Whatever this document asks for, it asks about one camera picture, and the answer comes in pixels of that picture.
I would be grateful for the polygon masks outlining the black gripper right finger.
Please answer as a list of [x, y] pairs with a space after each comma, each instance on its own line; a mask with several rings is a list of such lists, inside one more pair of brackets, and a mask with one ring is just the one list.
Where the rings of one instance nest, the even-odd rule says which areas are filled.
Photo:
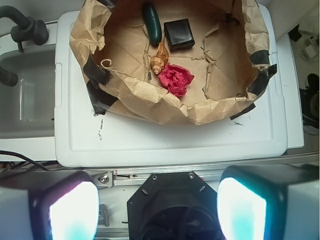
[[217, 215], [227, 240], [318, 240], [317, 165], [230, 165], [217, 190]]

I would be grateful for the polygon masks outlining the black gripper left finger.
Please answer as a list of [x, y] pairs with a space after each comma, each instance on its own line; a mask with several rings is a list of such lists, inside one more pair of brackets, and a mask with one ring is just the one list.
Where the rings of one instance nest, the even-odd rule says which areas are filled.
[[99, 191], [83, 170], [0, 173], [2, 240], [93, 240]]

